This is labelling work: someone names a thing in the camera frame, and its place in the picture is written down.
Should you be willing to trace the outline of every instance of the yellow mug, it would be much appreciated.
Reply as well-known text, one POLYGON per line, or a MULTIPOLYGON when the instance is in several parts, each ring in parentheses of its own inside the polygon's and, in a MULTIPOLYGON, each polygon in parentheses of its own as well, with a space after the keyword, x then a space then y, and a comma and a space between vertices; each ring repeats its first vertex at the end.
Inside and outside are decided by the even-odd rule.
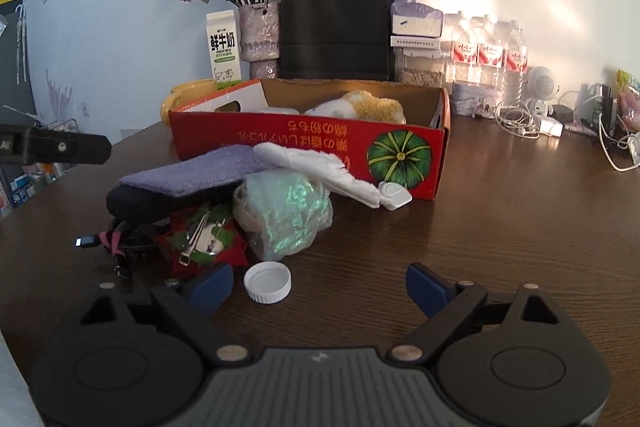
POLYGON ((203 96, 207 96, 218 90, 218 83, 215 80, 194 80, 185 82, 171 88, 171 93, 164 99, 160 106, 160 118, 165 125, 169 125, 169 111, 175 107, 182 107, 189 102, 193 102, 203 96))

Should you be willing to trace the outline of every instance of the purple towel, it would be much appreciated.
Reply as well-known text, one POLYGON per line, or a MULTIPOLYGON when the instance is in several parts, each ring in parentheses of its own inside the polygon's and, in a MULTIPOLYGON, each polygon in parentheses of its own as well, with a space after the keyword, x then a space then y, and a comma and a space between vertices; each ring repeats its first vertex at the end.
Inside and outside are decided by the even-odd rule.
POLYGON ((120 183, 180 198, 207 188, 237 182, 246 174, 269 169, 273 169, 273 166, 260 160, 254 154, 253 147, 231 145, 186 162, 130 174, 121 179, 120 183))

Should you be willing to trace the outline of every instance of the stuffed animal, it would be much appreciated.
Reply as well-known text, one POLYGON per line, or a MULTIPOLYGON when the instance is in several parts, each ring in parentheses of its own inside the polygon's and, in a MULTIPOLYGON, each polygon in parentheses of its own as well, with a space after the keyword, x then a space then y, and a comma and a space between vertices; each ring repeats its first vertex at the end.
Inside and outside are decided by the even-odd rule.
POLYGON ((351 91, 337 100, 324 102, 306 111, 309 116, 367 120, 405 124, 402 105, 392 98, 378 98, 369 91, 351 91))

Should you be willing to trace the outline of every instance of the wooden table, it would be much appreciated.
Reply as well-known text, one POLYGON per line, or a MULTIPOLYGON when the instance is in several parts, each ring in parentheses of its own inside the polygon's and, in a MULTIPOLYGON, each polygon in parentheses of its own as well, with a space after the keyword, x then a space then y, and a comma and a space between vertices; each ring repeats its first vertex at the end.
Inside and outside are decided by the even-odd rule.
MULTIPOLYGON (((333 226, 286 259, 289 297, 262 307, 238 284, 214 321, 252 345, 386 349, 424 320, 404 290, 413 261, 495 291, 535 282, 609 363, 599 425, 640 425, 640 171, 613 171, 582 136, 523 140, 468 118, 454 118, 451 135, 435 202, 388 212, 332 196, 333 226)), ((108 256, 74 247, 108 224, 107 192, 124 174, 174 161, 169 130, 155 125, 0 222, 0 330, 23 373, 66 309, 113 280, 108 256)), ((148 266, 145 282, 162 268, 148 266)))

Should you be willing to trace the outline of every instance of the black shopping bag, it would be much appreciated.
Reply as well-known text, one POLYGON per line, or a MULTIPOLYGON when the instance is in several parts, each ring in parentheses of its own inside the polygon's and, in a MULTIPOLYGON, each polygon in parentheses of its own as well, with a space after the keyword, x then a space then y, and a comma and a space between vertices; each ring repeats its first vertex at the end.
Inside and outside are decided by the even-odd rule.
POLYGON ((280 76, 389 80, 394 0, 281 0, 280 76))

